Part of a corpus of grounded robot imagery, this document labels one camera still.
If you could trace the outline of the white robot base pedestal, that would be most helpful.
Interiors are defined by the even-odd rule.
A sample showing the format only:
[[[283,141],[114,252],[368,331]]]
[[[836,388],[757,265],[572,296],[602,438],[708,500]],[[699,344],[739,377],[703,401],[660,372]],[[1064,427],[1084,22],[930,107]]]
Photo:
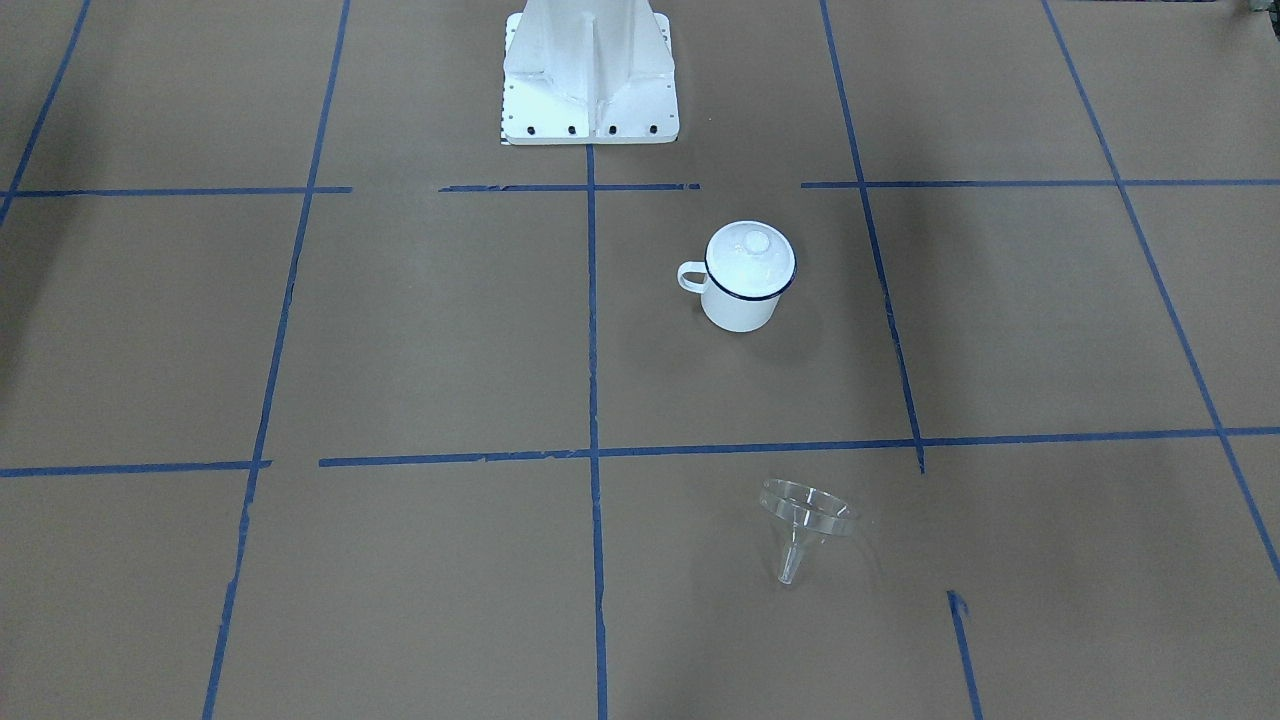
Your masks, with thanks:
[[[649,1],[527,1],[506,18],[503,143],[672,143],[680,129],[672,27]]]

